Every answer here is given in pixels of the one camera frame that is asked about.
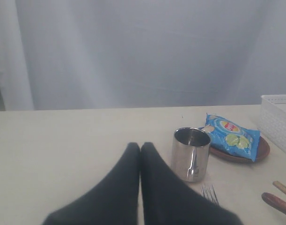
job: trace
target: utensil handle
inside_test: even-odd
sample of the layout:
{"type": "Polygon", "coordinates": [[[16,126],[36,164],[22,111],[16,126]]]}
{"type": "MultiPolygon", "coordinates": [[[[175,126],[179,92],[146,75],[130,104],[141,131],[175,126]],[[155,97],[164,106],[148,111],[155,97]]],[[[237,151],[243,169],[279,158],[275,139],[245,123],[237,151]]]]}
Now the utensil handle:
{"type": "Polygon", "coordinates": [[[283,212],[284,214],[286,214],[286,202],[285,201],[267,192],[263,193],[261,197],[265,201],[265,203],[279,210],[280,212],[283,212]]]}
{"type": "Polygon", "coordinates": [[[280,191],[282,191],[284,194],[286,194],[286,186],[279,181],[274,181],[273,185],[278,188],[280,191]]]}

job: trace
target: fork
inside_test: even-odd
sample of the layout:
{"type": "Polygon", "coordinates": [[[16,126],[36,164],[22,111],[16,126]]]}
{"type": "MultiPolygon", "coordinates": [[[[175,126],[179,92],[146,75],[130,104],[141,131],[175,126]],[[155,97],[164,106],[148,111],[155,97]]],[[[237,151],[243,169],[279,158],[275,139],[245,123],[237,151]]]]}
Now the fork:
{"type": "Polygon", "coordinates": [[[213,185],[211,186],[202,185],[201,190],[202,190],[202,195],[204,198],[206,198],[207,200],[211,201],[212,203],[216,205],[220,205],[216,192],[214,191],[213,185]]]}

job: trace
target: snack packet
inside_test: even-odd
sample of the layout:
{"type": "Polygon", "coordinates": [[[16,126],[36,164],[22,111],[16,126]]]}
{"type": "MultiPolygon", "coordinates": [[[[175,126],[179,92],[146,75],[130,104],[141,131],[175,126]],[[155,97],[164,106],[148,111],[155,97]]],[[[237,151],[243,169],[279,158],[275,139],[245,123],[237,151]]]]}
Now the snack packet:
{"type": "Polygon", "coordinates": [[[212,140],[212,146],[230,155],[256,159],[260,131],[245,129],[229,120],[207,115],[203,128],[212,140]]]}

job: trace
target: plastic basket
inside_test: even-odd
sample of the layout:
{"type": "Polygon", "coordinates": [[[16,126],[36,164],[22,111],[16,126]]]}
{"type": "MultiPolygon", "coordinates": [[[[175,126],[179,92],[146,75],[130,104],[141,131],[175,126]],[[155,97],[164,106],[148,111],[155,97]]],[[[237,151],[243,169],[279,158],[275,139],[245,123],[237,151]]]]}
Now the plastic basket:
{"type": "Polygon", "coordinates": [[[262,95],[259,130],[286,153],[286,95],[262,95]]]}

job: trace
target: white curtain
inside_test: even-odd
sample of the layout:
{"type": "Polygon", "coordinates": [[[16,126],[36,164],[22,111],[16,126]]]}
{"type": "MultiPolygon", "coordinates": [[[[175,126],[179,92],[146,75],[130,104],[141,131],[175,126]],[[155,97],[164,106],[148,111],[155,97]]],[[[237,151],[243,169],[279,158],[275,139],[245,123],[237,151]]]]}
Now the white curtain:
{"type": "Polygon", "coordinates": [[[286,93],[286,0],[0,0],[7,110],[259,104],[286,93]]]}

